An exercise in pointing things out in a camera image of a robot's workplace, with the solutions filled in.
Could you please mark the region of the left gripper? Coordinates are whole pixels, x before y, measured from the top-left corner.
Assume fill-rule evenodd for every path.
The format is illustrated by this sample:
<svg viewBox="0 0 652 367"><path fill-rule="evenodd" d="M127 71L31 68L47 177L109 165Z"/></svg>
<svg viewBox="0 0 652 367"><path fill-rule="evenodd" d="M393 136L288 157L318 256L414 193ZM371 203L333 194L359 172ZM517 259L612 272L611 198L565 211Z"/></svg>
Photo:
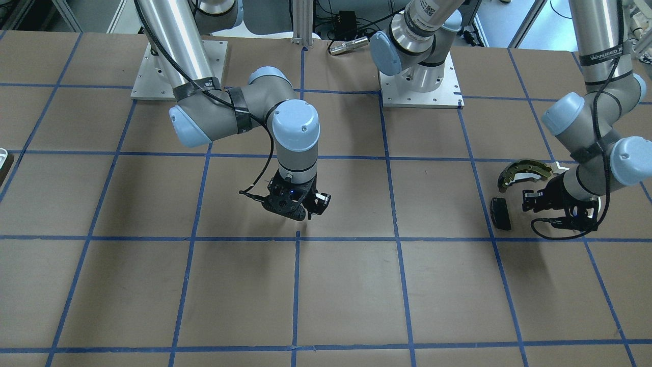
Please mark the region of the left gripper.
<svg viewBox="0 0 652 367"><path fill-rule="evenodd" d="M539 191L522 191L522 210L533 211L561 211L568 215L577 216L578 200L573 197L564 186L564 176L556 176Z"/></svg>

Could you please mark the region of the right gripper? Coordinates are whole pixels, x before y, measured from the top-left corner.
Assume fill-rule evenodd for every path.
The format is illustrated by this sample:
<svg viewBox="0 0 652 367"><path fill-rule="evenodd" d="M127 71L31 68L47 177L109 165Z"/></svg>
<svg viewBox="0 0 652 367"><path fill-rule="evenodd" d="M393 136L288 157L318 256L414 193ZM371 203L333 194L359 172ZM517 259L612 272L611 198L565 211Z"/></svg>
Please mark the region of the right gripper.
<svg viewBox="0 0 652 367"><path fill-rule="evenodd" d="M331 195L317 192L316 181L317 178L313 177L305 183L293 184L276 172L267 186L266 211L296 221L323 214L329 206Z"/></svg>

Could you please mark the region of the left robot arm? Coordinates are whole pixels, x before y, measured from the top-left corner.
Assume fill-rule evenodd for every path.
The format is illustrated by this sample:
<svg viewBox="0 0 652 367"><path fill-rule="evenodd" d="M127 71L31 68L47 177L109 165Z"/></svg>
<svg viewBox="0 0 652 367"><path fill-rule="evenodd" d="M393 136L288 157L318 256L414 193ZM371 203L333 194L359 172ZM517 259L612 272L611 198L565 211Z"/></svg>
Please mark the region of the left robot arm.
<svg viewBox="0 0 652 367"><path fill-rule="evenodd" d="M570 1L586 93L569 93L542 122L578 164L539 191L524 191L524 211L597 209L599 197L650 177L650 141L622 137L613 125L646 93L627 42L629 1ZM448 48L436 33L459 28L460 1L411 1L370 40L373 62L387 76L424 64Z"/></svg>

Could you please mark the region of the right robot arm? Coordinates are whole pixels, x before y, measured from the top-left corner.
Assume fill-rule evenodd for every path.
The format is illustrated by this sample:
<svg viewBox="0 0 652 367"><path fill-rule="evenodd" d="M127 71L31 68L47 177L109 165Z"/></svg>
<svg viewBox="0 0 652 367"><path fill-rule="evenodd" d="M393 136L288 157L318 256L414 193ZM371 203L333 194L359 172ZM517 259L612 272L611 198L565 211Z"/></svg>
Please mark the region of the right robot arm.
<svg viewBox="0 0 652 367"><path fill-rule="evenodd" d="M241 194L297 221L323 214L331 196L317 190L320 123L315 107L298 98L291 81L275 67L261 67L246 86L224 90L209 63L202 36L239 25L242 2L134 4L176 99L169 115L182 144L193 148L262 127L279 168L266 197L249 189Z"/></svg>

